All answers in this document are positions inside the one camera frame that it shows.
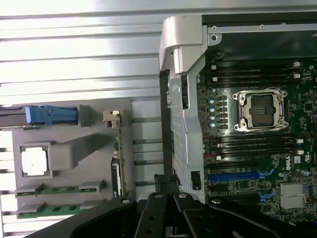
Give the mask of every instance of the small green circuit board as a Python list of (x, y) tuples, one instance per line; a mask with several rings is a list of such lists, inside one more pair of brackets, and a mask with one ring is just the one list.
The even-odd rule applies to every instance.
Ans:
[(20, 196), (38, 196), (45, 194), (63, 194), (63, 193), (86, 193), (86, 192), (97, 192), (95, 188), (89, 189), (79, 189), (78, 186), (68, 186), (68, 187), (54, 187), (54, 188), (39, 188), (35, 192), (19, 192), (16, 194), (17, 197)]
[(37, 213), (21, 213), (18, 218), (37, 218), (50, 216), (75, 215), (81, 213), (80, 205), (48, 206), (44, 205)]
[[(289, 223), (316, 222), (316, 69), (317, 59), (225, 66), (206, 61), (197, 76), (206, 197), (224, 196)], [(279, 108), (274, 107), (273, 93), (257, 93), (272, 89), (286, 92)], [(246, 103), (253, 111), (234, 98), (243, 91), (250, 95)], [(268, 129), (275, 122), (272, 110), (283, 115), (284, 128)], [(258, 123), (263, 129), (237, 131), (241, 114), (251, 118), (251, 112), (253, 128)]]

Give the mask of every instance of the white sticker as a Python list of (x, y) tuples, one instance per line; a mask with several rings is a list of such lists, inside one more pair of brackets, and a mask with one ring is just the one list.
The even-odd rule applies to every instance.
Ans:
[(300, 156), (295, 156), (294, 157), (294, 163), (295, 164), (300, 164), (301, 163), (301, 157)]

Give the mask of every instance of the motherboard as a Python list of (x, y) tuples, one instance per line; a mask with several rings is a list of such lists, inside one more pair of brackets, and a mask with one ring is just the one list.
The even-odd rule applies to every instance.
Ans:
[(206, 198), (317, 225), (317, 59), (225, 62), (197, 75)]

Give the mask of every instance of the blue latch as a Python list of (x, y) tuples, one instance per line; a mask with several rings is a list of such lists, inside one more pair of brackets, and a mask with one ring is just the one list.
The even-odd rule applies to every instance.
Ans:
[(63, 108), (44, 105), (25, 107), (26, 122), (30, 124), (52, 125), (54, 123), (78, 123), (76, 108)]

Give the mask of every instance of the processor socket cover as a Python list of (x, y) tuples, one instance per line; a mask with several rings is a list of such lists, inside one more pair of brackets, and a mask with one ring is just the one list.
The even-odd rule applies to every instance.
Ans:
[(239, 105), (239, 123), (234, 126), (240, 132), (276, 131), (286, 128), (284, 98), (287, 92), (279, 88), (240, 91), (232, 95)]

